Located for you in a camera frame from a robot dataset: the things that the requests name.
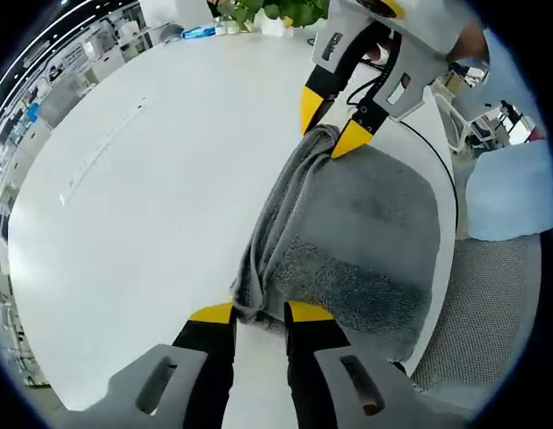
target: round table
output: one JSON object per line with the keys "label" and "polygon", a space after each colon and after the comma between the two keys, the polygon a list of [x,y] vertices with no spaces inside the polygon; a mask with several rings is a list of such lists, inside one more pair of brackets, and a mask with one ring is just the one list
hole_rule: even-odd
{"label": "round table", "polygon": [[[10,264],[29,344],[67,408],[102,398],[112,374],[171,343],[197,309],[230,299],[256,219],[301,139],[310,36],[156,46],[54,130],[13,209]],[[324,121],[343,126],[346,95],[375,75],[360,65]],[[450,167],[429,89],[425,101],[406,121]],[[238,338],[224,427],[293,427],[283,340],[244,325]]]}

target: person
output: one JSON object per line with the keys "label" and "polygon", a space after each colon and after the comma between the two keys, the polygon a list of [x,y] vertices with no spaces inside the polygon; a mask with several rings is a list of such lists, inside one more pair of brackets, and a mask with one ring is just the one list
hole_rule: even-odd
{"label": "person", "polygon": [[[372,46],[368,56],[380,59],[382,48],[389,49],[389,43]],[[500,241],[553,228],[553,157],[548,134],[512,55],[491,30],[472,21],[463,28],[447,60],[477,63],[478,68],[489,70],[484,82],[457,94],[461,103],[491,106],[506,100],[530,116],[537,124],[534,134],[542,136],[479,156],[466,183],[468,235]]]}

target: gray towel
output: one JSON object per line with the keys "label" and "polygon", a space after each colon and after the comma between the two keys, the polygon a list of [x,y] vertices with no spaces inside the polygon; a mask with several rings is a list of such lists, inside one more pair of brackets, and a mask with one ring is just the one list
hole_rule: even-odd
{"label": "gray towel", "polygon": [[437,202],[420,174],[373,147],[331,160],[338,136],[317,127],[288,160],[232,285],[234,305],[245,322],[274,322],[287,299],[317,304],[350,339],[405,361],[431,304]]}

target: light blue cloth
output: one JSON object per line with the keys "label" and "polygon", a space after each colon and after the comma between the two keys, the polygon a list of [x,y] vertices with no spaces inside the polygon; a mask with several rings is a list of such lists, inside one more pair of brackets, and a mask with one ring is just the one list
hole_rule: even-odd
{"label": "light blue cloth", "polygon": [[[532,92],[510,53],[485,31],[488,79],[463,100],[496,105],[505,100],[543,124]],[[546,140],[505,147],[479,156],[466,184],[468,234],[478,240],[510,240],[553,228],[553,158]]]}

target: white table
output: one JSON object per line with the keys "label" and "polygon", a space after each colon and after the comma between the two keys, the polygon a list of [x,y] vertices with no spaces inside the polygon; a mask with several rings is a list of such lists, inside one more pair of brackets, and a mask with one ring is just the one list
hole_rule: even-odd
{"label": "white table", "polygon": [[[54,130],[13,210],[10,258],[30,345],[66,407],[100,399],[112,374],[171,343],[193,311],[229,299],[257,216],[300,141],[299,94],[313,69],[306,38],[156,46]],[[374,75],[360,67],[348,93]],[[326,122],[348,118],[345,95]],[[430,91],[407,120],[450,166]],[[374,141],[389,144],[395,128]],[[80,163],[112,133],[63,206]],[[452,257],[450,240],[441,252]],[[293,427],[283,340],[242,325],[238,336],[224,427],[244,418]]]}

